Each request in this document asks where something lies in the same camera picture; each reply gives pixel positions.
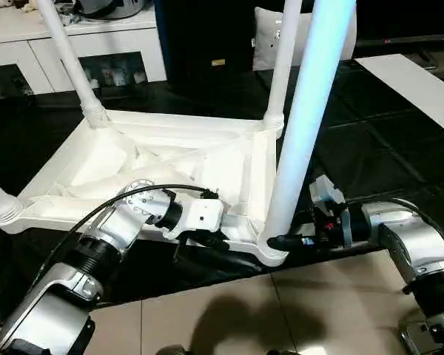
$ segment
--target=electrical wire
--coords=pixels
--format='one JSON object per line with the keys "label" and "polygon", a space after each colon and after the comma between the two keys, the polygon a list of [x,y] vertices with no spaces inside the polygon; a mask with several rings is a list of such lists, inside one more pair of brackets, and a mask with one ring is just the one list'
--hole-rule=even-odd
{"label": "electrical wire", "polygon": [[84,218],[82,218],[80,221],[78,221],[62,238],[59,240],[58,244],[53,248],[53,250],[50,252],[50,254],[47,256],[47,258],[44,260],[44,262],[41,264],[41,268],[38,270],[38,273],[35,276],[35,279],[31,283],[30,288],[28,289],[27,293],[30,293],[30,291],[35,287],[36,283],[38,283],[39,279],[41,278],[43,272],[45,269],[47,269],[48,265],[53,260],[54,256],[57,254],[57,252],[62,248],[62,246],[71,238],[71,236],[77,232],[88,220],[90,220],[92,217],[94,217],[96,214],[98,214],[100,211],[105,209],[106,207],[111,206],[115,202],[126,198],[131,195],[138,194],[140,192],[146,192],[146,191],[152,191],[152,190],[161,190],[161,189],[185,189],[185,190],[192,190],[192,191],[199,191],[199,192],[208,192],[210,194],[213,194],[208,189],[205,189],[203,187],[199,186],[193,186],[193,185],[183,185],[183,184],[177,184],[177,183],[167,183],[167,184],[161,184],[161,185],[151,185],[151,186],[145,186],[140,187],[138,189],[134,189],[131,191],[124,192],[123,194],[119,194],[115,196],[114,198],[111,198],[110,200],[105,201],[100,206],[92,210],[88,215],[86,215]]}
{"label": "electrical wire", "polygon": [[366,199],[359,199],[359,200],[354,200],[352,202],[348,202],[346,205],[349,206],[349,205],[352,205],[355,203],[376,203],[376,202],[396,203],[397,205],[400,205],[400,206],[406,207],[407,209],[410,209],[414,213],[418,214],[432,228],[436,229],[437,233],[439,233],[440,236],[444,239],[444,229],[439,225],[439,223],[437,223],[431,216],[429,216],[429,214],[418,209],[411,202],[401,200],[401,199],[395,198],[395,197],[369,197]]}

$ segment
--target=beige floor tile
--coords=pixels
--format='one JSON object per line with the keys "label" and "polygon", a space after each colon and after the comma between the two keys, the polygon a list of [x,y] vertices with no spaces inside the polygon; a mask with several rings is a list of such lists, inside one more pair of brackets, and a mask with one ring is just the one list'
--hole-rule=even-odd
{"label": "beige floor tile", "polygon": [[142,314],[142,355],[176,344],[195,355],[294,348],[269,275],[145,300]]}
{"label": "beige floor tile", "polygon": [[298,351],[403,355],[401,319],[417,310],[385,251],[273,274]]}
{"label": "beige floor tile", "polygon": [[98,309],[91,318],[95,333],[85,355],[140,355],[140,301]]}

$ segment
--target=silver metal housing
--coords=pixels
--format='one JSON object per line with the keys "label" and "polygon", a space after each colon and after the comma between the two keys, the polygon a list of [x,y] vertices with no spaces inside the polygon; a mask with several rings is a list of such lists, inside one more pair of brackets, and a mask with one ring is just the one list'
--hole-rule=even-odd
{"label": "silver metal housing", "polygon": [[[38,346],[42,344],[45,348],[53,347],[53,355],[66,354],[59,352],[59,349],[64,349],[71,340],[72,346],[87,320],[88,313],[52,295],[49,289],[53,285],[62,285],[85,300],[93,300],[98,294],[103,294],[100,282],[93,277],[72,266],[55,264],[1,327],[0,350],[8,347],[14,339],[24,339],[28,342],[32,340],[33,344]],[[61,333],[52,336],[50,332],[53,331]]]}

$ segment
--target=white cabinet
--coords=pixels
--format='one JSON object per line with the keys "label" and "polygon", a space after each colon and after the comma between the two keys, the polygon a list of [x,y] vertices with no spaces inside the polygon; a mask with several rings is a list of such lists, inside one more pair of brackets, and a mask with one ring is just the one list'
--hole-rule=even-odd
{"label": "white cabinet", "polygon": [[[95,66],[109,65],[109,60],[112,60],[111,58],[105,60],[102,56],[119,55],[121,53],[133,54],[132,59],[135,58],[136,53],[138,54],[137,57],[140,61],[140,69],[138,71],[140,74],[144,73],[144,76],[146,76],[148,81],[166,80],[163,56],[161,54],[158,31],[156,28],[93,33],[88,35],[72,35],[70,36],[70,42],[75,54],[81,59],[81,63],[86,69],[89,77],[90,69],[86,67],[86,64],[89,64],[89,61],[86,61],[85,58],[96,57],[94,69],[92,69],[95,80],[97,80],[95,76],[99,75],[95,74]],[[55,92],[74,90],[66,70],[58,57],[53,40],[51,38],[36,39],[29,41],[29,43],[33,48],[33,52],[39,60],[41,67],[46,73],[46,76],[50,80],[53,90]],[[108,69],[102,67],[101,71],[111,72],[111,75],[116,75],[115,67],[117,66],[118,64],[113,68],[110,67]],[[138,75],[135,71],[137,71],[137,69],[133,68],[130,77]],[[99,78],[98,81],[100,86],[104,84],[102,82],[103,79]]]}
{"label": "white cabinet", "polygon": [[[81,21],[65,28],[94,86],[166,80],[154,6],[121,20]],[[19,78],[2,90],[14,95],[74,90],[38,11],[0,8],[0,83],[7,76]]]}
{"label": "white cabinet", "polygon": [[15,41],[0,44],[0,71],[9,75],[10,70],[24,79],[24,83],[34,94],[52,92],[53,88],[47,80],[36,57],[26,41]]}

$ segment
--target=black floor tile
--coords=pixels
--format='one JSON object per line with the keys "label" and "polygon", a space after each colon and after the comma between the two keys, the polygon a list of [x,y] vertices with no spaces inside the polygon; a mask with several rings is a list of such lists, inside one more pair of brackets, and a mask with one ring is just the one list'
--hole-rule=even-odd
{"label": "black floor tile", "polygon": [[369,133],[366,124],[321,132],[317,153],[329,177],[346,197],[390,192],[415,183],[391,151]]}

